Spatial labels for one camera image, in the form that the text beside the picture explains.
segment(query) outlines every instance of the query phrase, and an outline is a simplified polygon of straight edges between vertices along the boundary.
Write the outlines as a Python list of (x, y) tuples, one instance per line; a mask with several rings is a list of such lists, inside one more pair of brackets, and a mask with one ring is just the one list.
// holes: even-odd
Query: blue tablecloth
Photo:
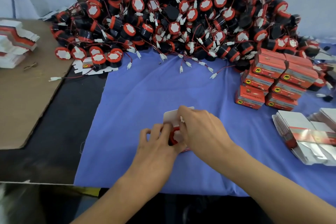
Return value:
[[(192, 67), (184, 64), (180, 74), (181, 59), (173, 55), (162, 62), (156, 52), (142, 52), (141, 60), (136, 58), (129, 70), (126, 59), (119, 71), (108, 75), (75, 185), (111, 187), (130, 166), (139, 131), (161, 123), (164, 112), (186, 105), (206, 109), (219, 117), (232, 140), (250, 155), (336, 206), (336, 167), (301, 163), (286, 148), (275, 129), (271, 116), (277, 110), (262, 106), (256, 111), (235, 104), (240, 75), (232, 67), (210, 79), (212, 74), (191, 60)], [(208, 65), (216, 72), (228, 63), (216, 60)], [(303, 95), (294, 111), (307, 116), (320, 107), (335, 107), (336, 103), (326, 103), (315, 94)], [(162, 192), (247, 196), (192, 152), (179, 154)]]

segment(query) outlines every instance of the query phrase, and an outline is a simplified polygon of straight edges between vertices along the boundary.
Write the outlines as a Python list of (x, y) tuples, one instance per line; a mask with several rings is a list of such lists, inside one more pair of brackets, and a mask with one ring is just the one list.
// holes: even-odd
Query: person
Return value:
[(179, 124), (183, 143), (168, 145), (171, 124), (155, 124), (152, 129), (141, 130), (139, 146), (127, 172), (73, 224), (126, 223), (160, 192), (186, 145), (249, 194), (274, 223), (336, 223), (333, 206), (251, 157), (230, 139), (217, 117), (185, 106), (179, 107), (177, 115), (184, 120)]

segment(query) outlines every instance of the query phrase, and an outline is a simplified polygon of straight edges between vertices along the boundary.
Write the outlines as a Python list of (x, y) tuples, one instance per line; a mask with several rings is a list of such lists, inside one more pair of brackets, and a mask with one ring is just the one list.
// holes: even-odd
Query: person's left hand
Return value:
[(172, 128), (171, 124), (155, 124), (152, 129), (141, 130), (132, 165), (124, 175), (140, 187), (147, 200), (160, 192), (170, 176), (177, 155), (186, 148), (184, 143), (168, 145)]

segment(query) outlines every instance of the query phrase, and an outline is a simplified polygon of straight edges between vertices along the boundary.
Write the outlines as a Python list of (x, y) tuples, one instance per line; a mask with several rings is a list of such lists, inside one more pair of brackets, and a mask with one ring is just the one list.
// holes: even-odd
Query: stack of red boxes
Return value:
[(318, 78), (308, 59), (261, 48), (250, 69), (241, 75), (243, 84), (236, 93), (236, 103), (259, 109), (262, 104), (252, 103), (255, 97), (247, 97), (250, 94), (260, 98), (258, 103), (291, 111)]

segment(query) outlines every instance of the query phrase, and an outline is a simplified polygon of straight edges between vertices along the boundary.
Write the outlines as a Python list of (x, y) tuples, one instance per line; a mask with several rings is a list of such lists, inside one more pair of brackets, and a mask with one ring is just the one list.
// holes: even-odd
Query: black table surface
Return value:
[[(67, 76), (78, 74), (72, 68)], [(0, 150), (0, 181), (73, 184), (106, 78), (64, 79), (27, 144)]]

